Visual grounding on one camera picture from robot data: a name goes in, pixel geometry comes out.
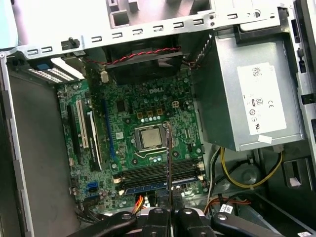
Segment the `sticker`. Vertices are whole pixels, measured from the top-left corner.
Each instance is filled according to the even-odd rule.
[[[264,136],[264,135],[259,135],[258,137],[258,142],[264,142],[271,144],[272,143],[272,137]]]
[[[231,214],[232,211],[233,211],[233,207],[229,206],[229,205],[226,205],[226,204],[223,204],[221,209],[219,210],[219,212],[226,212],[226,213],[229,213],[229,214]]]
[[[286,129],[274,66],[262,63],[237,70],[250,135]]]
[[[85,52],[83,50],[75,51],[74,55],[75,56],[83,56],[83,55],[85,55]]]
[[[312,234],[309,232],[301,232],[297,234],[299,237],[304,237],[304,236],[311,236]]]
[[[123,139],[123,138],[124,138],[124,135],[123,135],[122,132],[117,132],[117,133],[116,133],[116,137],[117,137],[117,140],[119,140],[119,139]]]

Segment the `motherboard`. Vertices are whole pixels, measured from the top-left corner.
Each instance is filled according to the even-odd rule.
[[[205,192],[203,147],[191,77],[116,85],[86,67],[86,80],[60,85],[60,102],[69,166],[70,192],[81,206],[105,213],[133,207],[137,195],[166,188],[167,135],[172,149],[172,185],[182,197]],[[147,202],[154,205],[148,197]]]

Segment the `cpu socket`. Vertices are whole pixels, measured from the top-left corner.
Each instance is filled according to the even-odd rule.
[[[166,147],[166,133],[162,124],[135,129],[135,142],[138,152],[159,150]]]

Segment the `power supply label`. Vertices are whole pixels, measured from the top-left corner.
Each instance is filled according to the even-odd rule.
[[[286,129],[274,66],[262,63],[237,70],[250,135]]]

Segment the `dell logo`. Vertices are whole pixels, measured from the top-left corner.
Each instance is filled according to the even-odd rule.
[[[158,93],[158,92],[163,92],[163,88],[155,88],[155,89],[149,89],[150,94]]]

